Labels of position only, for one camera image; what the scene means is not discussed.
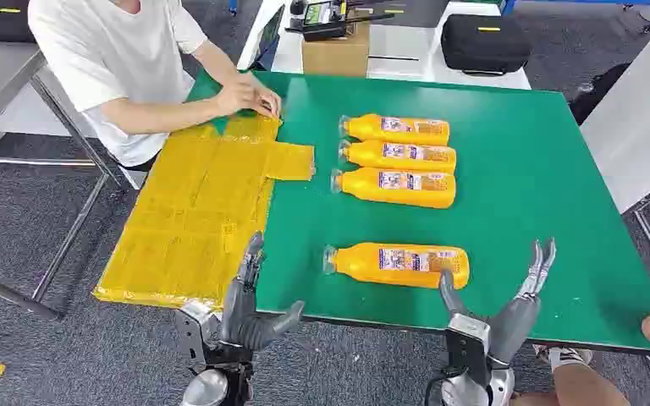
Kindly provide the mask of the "person's left hand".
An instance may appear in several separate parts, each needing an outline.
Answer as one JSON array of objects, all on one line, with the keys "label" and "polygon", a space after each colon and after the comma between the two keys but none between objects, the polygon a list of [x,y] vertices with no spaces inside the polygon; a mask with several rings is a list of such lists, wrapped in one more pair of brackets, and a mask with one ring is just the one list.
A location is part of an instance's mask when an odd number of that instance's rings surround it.
[{"label": "person's left hand", "polygon": [[254,74],[238,74],[235,86],[241,108],[253,110],[266,117],[281,118],[281,97],[266,87]]}]

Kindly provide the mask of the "person's right hand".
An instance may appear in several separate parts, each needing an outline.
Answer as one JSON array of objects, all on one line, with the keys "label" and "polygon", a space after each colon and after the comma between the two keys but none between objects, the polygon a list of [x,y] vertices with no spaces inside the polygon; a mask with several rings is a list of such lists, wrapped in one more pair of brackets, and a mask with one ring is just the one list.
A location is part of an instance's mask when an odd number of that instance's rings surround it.
[{"label": "person's right hand", "polygon": [[262,105],[256,88],[247,83],[225,85],[213,100],[218,116],[228,116],[244,109],[270,115],[270,111]]}]

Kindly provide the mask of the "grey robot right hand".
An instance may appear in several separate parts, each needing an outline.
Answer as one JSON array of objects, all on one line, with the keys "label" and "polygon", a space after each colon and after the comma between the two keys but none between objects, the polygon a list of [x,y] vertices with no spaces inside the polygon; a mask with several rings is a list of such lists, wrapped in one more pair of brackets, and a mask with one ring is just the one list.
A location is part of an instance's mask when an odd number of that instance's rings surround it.
[{"label": "grey robot right hand", "polygon": [[540,291],[556,257],[555,239],[532,243],[532,262],[515,296],[500,311],[482,318],[469,311],[456,289],[451,266],[440,272],[438,289],[449,312],[445,329],[449,367],[470,373],[502,370],[526,341],[541,309]]}]

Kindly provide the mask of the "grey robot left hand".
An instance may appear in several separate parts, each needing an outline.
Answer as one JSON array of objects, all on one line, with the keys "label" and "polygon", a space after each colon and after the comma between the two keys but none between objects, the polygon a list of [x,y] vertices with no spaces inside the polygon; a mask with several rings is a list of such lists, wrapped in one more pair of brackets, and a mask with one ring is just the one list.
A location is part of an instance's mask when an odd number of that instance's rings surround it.
[{"label": "grey robot left hand", "polygon": [[256,312],[256,283],[264,262],[263,232],[255,232],[245,247],[238,271],[229,284],[223,302],[220,341],[257,351],[294,329],[306,303],[295,301],[278,317],[261,317]]}]

